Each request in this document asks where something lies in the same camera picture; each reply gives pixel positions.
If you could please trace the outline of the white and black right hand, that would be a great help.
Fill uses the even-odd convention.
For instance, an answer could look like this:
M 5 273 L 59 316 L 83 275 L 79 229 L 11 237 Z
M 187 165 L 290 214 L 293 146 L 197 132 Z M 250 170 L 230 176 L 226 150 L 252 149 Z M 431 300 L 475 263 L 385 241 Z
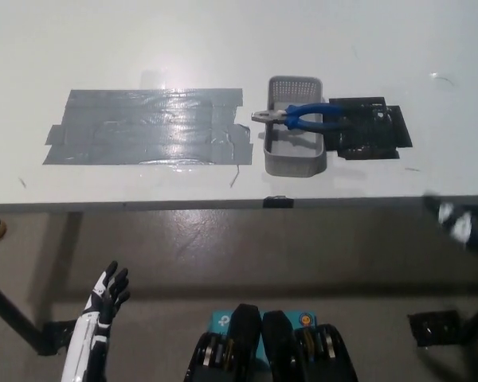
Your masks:
M 471 211 L 429 194 L 423 196 L 423 203 L 453 240 L 463 245 L 468 243 L 472 234 Z

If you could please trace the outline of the white and black left hand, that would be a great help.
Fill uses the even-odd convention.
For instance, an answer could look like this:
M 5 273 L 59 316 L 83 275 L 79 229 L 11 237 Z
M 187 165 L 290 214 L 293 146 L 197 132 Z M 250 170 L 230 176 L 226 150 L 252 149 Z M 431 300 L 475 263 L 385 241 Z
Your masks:
M 131 296 L 128 290 L 128 269 L 117 271 L 119 264 L 111 261 L 98 278 L 82 313 L 94 319 L 102 329 L 109 330 L 120 307 Z

